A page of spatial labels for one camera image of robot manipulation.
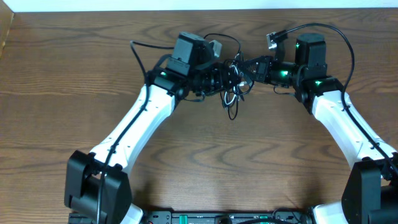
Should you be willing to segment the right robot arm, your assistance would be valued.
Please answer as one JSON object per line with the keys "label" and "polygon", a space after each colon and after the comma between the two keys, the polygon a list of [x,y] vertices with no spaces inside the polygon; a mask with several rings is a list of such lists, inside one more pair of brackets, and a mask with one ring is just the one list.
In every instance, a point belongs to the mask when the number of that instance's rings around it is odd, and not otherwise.
{"label": "right robot arm", "polygon": [[397,223],[397,151],[385,143],[353,106],[337,78],[326,74],[320,34],[297,37],[295,61],[285,62],[286,36],[267,35],[274,56],[243,63],[251,81],[293,87],[294,96],[331,134],[351,173],[339,202],[311,208],[304,223]]}

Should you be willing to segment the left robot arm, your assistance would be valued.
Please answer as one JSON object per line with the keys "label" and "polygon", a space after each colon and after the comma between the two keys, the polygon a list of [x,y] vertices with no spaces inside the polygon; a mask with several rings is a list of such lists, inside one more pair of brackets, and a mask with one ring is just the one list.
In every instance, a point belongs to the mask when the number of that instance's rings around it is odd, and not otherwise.
{"label": "left robot arm", "polygon": [[171,54],[150,70],[132,108],[89,153],[75,151],[67,162],[64,204],[94,223],[139,223],[144,215],[132,202],[129,176],[154,131],[189,93],[197,101],[228,91],[241,81],[219,62],[217,40],[181,32]]}

